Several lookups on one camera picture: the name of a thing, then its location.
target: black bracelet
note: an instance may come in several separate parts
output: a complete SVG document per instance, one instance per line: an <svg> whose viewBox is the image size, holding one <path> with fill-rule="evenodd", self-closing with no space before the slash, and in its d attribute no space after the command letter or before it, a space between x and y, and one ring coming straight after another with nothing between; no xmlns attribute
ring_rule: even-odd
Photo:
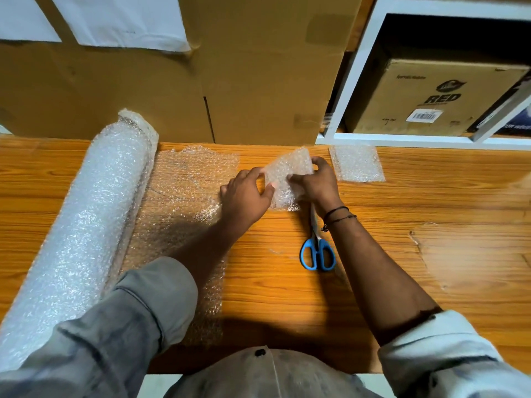
<svg viewBox="0 0 531 398"><path fill-rule="evenodd" d="M340 206L340 207L338 207L338 208L336 208L336 209L334 209L334 210L332 210L332 211L328 211L328 212L326 213L326 215L323 216L323 222L326 223L328 217L329 217L331 214L333 214L335 211L337 211L337 210L341 210L341 209L343 209L343 208L346 209L346 210L348 209L347 206Z"/></svg>
<svg viewBox="0 0 531 398"><path fill-rule="evenodd" d="M321 231L323 231L323 232L328 232L328 231L329 231L328 226L332 225L333 223L336 223L336 222L342 221L343 219L357 218L357 217L358 217L358 215L347 215L347 216L345 216L345 217L343 217L343 218L336 219L335 221L330 222L328 225L325 224L325 225L322 227Z"/></svg>

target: blue scissors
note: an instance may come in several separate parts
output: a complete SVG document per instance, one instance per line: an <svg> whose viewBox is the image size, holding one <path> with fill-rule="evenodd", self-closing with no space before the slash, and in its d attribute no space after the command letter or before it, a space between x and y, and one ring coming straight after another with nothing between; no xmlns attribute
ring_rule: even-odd
<svg viewBox="0 0 531 398"><path fill-rule="evenodd" d="M328 244L328 241L322 239L319 236L321 231L319 230L319 226L317 224L317 214L315 213L315 206L313 204L311 204L311 207L309 209L309 220L312 234L310 235L310 238L305 241L301 247L301 264L309 271L315 271L317 269L320 269L322 271L331 271L335 267L334 251ZM307 248L310 248L312 253L311 266L308 266L308 264L304 261L304 250L306 250ZM324 265L324 252L328 252L328 255L330 255L330 257L332 258L332 263L328 267Z"/></svg>

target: bubble wrap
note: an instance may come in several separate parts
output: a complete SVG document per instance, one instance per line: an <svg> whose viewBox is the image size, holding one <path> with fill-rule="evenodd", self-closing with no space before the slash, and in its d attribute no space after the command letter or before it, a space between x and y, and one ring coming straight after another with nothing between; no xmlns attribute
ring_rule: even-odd
<svg viewBox="0 0 531 398"><path fill-rule="evenodd" d="M265 184L277 183L271 208L275 210L298 211L297 198L303 194L298 185L291 185L286 180L288 174L312 174L313 164L306 148L299 148L282 155L264 168Z"/></svg>
<svg viewBox="0 0 531 398"><path fill-rule="evenodd" d="M111 267L121 264L157 141L153 127L127 110L94 138L4 318L0 371L18 368L57 323L99 300Z"/></svg>
<svg viewBox="0 0 531 398"><path fill-rule="evenodd" d="M333 145L329 148L335 176L339 181L385 181L376 147Z"/></svg>
<svg viewBox="0 0 531 398"><path fill-rule="evenodd" d="M161 151L122 271L139 268L162 255L169 255L214 223L219 214L219 187L237 173L240 157L217 153L202 146L181 152ZM226 258L213 270L199 291L196 315L185 345L212 345L222 338L221 308Z"/></svg>

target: shirt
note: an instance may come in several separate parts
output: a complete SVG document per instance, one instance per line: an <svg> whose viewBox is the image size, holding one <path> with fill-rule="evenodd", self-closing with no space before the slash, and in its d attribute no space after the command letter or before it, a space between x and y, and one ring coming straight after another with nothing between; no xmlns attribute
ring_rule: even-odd
<svg viewBox="0 0 531 398"><path fill-rule="evenodd" d="M120 397L138 394L149 362L182 341L197 286L178 261L161 257L126 272L81 318L58 324L22 366L0 374L1 397ZM379 350L398 397L527 398L515 370L454 311L432 316ZM167 398L376 397L356 376L300 352L244 349L190 376Z"/></svg>

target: wooden table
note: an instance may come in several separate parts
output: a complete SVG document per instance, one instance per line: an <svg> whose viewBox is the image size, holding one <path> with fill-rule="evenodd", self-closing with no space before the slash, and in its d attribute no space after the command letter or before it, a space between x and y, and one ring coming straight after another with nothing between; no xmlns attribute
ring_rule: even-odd
<svg viewBox="0 0 531 398"><path fill-rule="evenodd" d="M0 318L9 309L89 143L0 137ZM161 149L182 144L162 144ZM208 145L241 169L292 147ZM311 154L329 158L326 147ZM387 182L341 184L346 205L445 309L455 309L516 368L531 372L531 154L379 148ZM153 373L194 371L253 345L300 350L348 372L380 371L348 286L303 269L300 213L268 212L229 254L223 340L176 346Z"/></svg>

